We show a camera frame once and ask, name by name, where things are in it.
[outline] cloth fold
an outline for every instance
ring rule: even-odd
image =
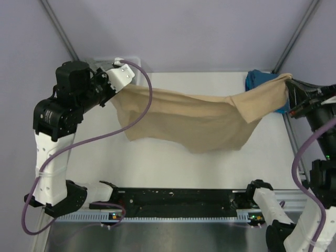
[[[253,71],[249,71],[245,80],[245,90],[249,91],[251,89],[254,89],[269,80],[276,79],[278,76],[279,75],[275,73],[261,72],[256,69]],[[289,110],[290,110],[289,100],[287,100],[285,106],[283,106],[280,109],[277,109],[275,112],[284,114],[287,113]]]
[[[130,141],[156,138],[184,145],[192,153],[239,150],[259,121],[287,101],[282,74],[259,87],[228,97],[187,95],[153,89],[145,117],[125,131]],[[112,98],[122,127],[134,121],[147,105],[147,87],[128,85]]]

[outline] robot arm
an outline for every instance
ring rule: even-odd
[[[336,85],[321,87],[297,80],[289,80],[290,115],[307,117],[312,131],[336,116]],[[313,249],[324,252],[336,234],[336,128],[318,138],[327,160],[315,160],[310,171],[310,191],[323,204],[326,222]],[[261,209],[266,223],[266,241],[271,252],[308,251],[321,219],[319,206],[308,198],[297,224],[287,217],[276,201],[272,187],[256,180],[247,187],[248,197]]]
[[[108,201],[113,185],[107,182],[79,184],[66,180],[70,150],[42,164],[57,151],[73,144],[83,115],[96,105],[104,107],[134,77],[134,72],[119,61],[94,72],[82,61],[64,63],[56,70],[53,95],[37,104],[33,129],[37,145],[36,177],[40,177],[29,204],[45,205],[45,213],[56,218],[97,201]]]

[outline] purple cable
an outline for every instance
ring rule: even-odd
[[[107,202],[94,202],[92,204],[95,204],[95,205],[101,205],[101,206],[113,206],[113,207],[118,207],[122,210],[122,215],[120,217],[120,219],[118,220],[118,222],[114,223],[112,225],[111,223],[111,228],[115,228],[116,226],[120,225],[121,221],[125,218],[125,215],[126,215],[126,209],[120,205],[117,205],[117,204],[113,204],[113,203],[107,203]],[[68,238],[66,238],[65,240],[63,240],[62,242],[58,242],[55,240],[55,236],[52,236],[52,239],[53,239],[53,243],[56,244],[57,246],[61,246],[63,245],[64,243],[66,243],[68,240],[72,239],[74,236],[78,235],[80,232],[82,232],[84,229],[88,228],[88,227],[94,227],[94,226],[101,226],[100,223],[91,223],[89,225],[86,225],[80,229],[78,229],[77,231],[73,232]]]
[[[294,160],[293,160],[293,164],[292,164],[292,178],[295,182],[295,184],[297,185],[298,188],[300,188],[301,191],[303,191],[303,193],[305,193],[308,197],[310,197],[321,209],[321,221],[318,225],[318,228],[316,229],[316,232],[312,238],[312,243],[309,246],[308,252],[312,252],[314,249],[314,244],[316,243],[317,239],[319,238],[323,227],[325,225],[325,219],[327,217],[326,214],[326,210],[324,209],[323,204],[319,201],[318,198],[315,197],[315,195],[313,195],[312,193],[310,193],[300,182],[298,176],[297,176],[297,168],[299,167],[299,162],[300,159],[303,155],[303,153],[306,151],[306,149],[317,139],[319,138],[322,134],[324,134],[326,131],[330,130],[332,127],[334,127],[336,125],[336,117],[331,119],[329,122],[327,122],[325,125],[323,125],[322,127],[320,127],[317,131],[315,131],[315,133],[313,135],[311,135],[307,141],[301,146],[301,148],[298,150],[298,152],[296,153]]]
[[[108,138],[108,137],[111,137],[113,135],[119,134],[119,133],[129,129],[130,127],[134,126],[136,123],[138,123],[146,115],[146,113],[148,112],[148,110],[149,110],[149,108],[152,104],[152,98],[153,98],[153,88],[152,88],[151,80],[150,80],[149,76],[147,75],[147,73],[141,67],[139,67],[137,64],[135,64],[131,61],[128,61],[128,60],[120,60],[120,62],[135,67],[137,70],[139,70],[145,76],[145,79],[146,79],[146,81],[148,83],[148,87],[149,87],[149,100],[148,100],[148,104],[147,104],[145,110],[141,113],[141,115],[134,122],[130,123],[129,125],[125,126],[124,128],[122,128],[120,130],[116,130],[116,131],[113,131],[113,132],[108,133],[108,134],[100,135],[100,136],[97,136],[97,137],[94,137],[94,138],[91,138],[91,139],[80,141],[80,142],[75,143],[75,144],[71,144],[71,145],[65,147],[64,149],[61,149],[61,150],[55,152],[55,154],[51,155],[43,163],[43,165],[40,168],[40,172],[43,172],[44,169],[46,168],[46,166],[48,165],[48,163],[50,163],[50,161],[53,160],[58,155],[66,152],[68,150],[71,150],[75,147],[81,146],[83,144],[91,143],[91,142],[98,141],[98,140],[103,139],[103,138]],[[28,230],[28,228],[26,226],[26,213],[27,213],[28,205],[29,205],[29,202],[31,200],[31,197],[33,196],[34,190],[35,190],[39,180],[40,180],[40,176],[35,178],[33,186],[30,189],[27,200],[26,200],[25,205],[24,205],[23,210],[22,210],[21,226],[22,226],[23,231],[28,235],[38,235],[38,234],[42,233],[44,230],[46,230],[48,227],[50,227],[54,223],[54,221],[56,220],[56,219],[53,219],[49,224],[47,224],[44,228],[42,228],[41,230],[39,230],[37,232],[31,232],[30,230]]]

